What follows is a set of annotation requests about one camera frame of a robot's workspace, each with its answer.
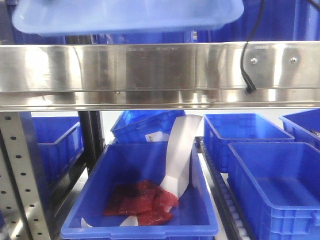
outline red meat slice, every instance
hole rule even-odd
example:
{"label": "red meat slice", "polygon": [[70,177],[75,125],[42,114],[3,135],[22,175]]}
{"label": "red meat slice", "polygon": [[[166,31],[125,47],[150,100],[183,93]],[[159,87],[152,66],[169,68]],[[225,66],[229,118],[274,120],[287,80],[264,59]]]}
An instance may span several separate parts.
{"label": "red meat slice", "polygon": [[115,187],[103,212],[106,216],[137,215],[140,226],[162,225],[173,218],[168,212],[178,198],[150,180]]}
{"label": "red meat slice", "polygon": [[162,225],[171,220],[174,215],[170,212],[153,210],[137,216],[139,226]]}
{"label": "red meat slice", "polygon": [[114,188],[111,197],[103,212],[105,216],[117,216],[119,214],[120,205],[125,196],[132,190],[132,184],[121,184]]}
{"label": "red meat slice", "polygon": [[143,180],[141,182],[138,182],[136,185],[138,189],[158,189],[159,188],[158,185],[154,184],[150,180]]}
{"label": "red meat slice", "polygon": [[136,189],[135,195],[126,196],[119,208],[120,215],[137,215],[152,210],[156,189]]}
{"label": "red meat slice", "polygon": [[153,207],[174,207],[178,206],[178,198],[172,194],[171,192],[168,192],[161,187],[158,188],[154,200],[153,200]]}

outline screw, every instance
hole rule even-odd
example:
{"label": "screw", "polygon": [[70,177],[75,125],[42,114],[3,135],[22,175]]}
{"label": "screw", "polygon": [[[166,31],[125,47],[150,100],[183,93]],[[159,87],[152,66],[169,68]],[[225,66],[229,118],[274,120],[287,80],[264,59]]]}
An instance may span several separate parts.
{"label": "screw", "polygon": [[256,65],[256,64],[258,63],[258,59],[256,59],[255,57],[254,57],[254,58],[251,58],[251,59],[250,59],[250,63],[251,63],[252,65]]}
{"label": "screw", "polygon": [[297,62],[297,58],[296,57],[293,57],[290,59],[290,63],[291,64],[295,64]]}

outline metal shelf rail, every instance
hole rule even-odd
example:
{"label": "metal shelf rail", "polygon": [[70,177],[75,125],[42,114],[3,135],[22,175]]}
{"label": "metal shelf rail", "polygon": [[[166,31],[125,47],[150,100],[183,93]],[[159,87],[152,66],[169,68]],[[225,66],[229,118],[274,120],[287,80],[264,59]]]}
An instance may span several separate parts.
{"label": "metal shelf rail", "polygon": [[0,111],[312,108],[318,41],[0,45]]}

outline blue bin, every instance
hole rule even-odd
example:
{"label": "blue bin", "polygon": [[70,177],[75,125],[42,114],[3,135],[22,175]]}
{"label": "blue bin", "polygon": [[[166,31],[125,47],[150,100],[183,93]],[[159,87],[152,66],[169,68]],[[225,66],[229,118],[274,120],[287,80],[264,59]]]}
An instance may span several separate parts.
{"label": "blue bin", "polygon": [[320,109],[301,111],[279,117],[283,128],[295,137],[297,142],[309,143],[320,149],[320,137],[311,130],[320,132]]}
{"label": "blue bin", "polygon": [[[190,183],[173,207],[173,219],[158,226],[119,226],[126,216],[103,216],[118,184],[145,179],[160,184],[165,176],[166,142],[109,145],[75,201],[62,228],[63,239],[77,240],[212,240],[216,215],[196,149],[190,158]],[[81,228],[81,218],[92,227]]]}
{"label": "blue bin", "polygon": [[243,11],[242,0],[20,0],[12,22],[47,36],[185,32],[220,28]]}
{"label": "blue bin", "polygon": [[303,142],[229,147],[228,183],[255,239],[319,239],[320,151]]}
{"label": "blue bin", "polygon": [[222,173],[228,173],[229,143],[293,142],[295,138],[256,113],[204,115],[203,142]]}
{"label": "blue bin", "polygon": [[111,132],[120,144],[156,142],[156,133],[170,134],[176,117],[183,115],[184,110],[125,110]]}
{"label": "blue bin", "polygon": [[[11,17],[17,7],[17,0],[6,0],[7,10]],[[64,36],[40,36],[37,34],[23,33],[12,27],[16,44],[65,44]]]}
{"label": "blue bin", "polygon": [[[260,0],[243,0],[243,15],[218,30],[198,31],[199,43],[247,41],[256,23]],[[314,41],[320,39],[318,11],[305,0],[266,0],[253,41]]]}
{"label": "blue bin", "polygon": [[78,117],[33,117],[47,181],[56,181],[84,150]]}

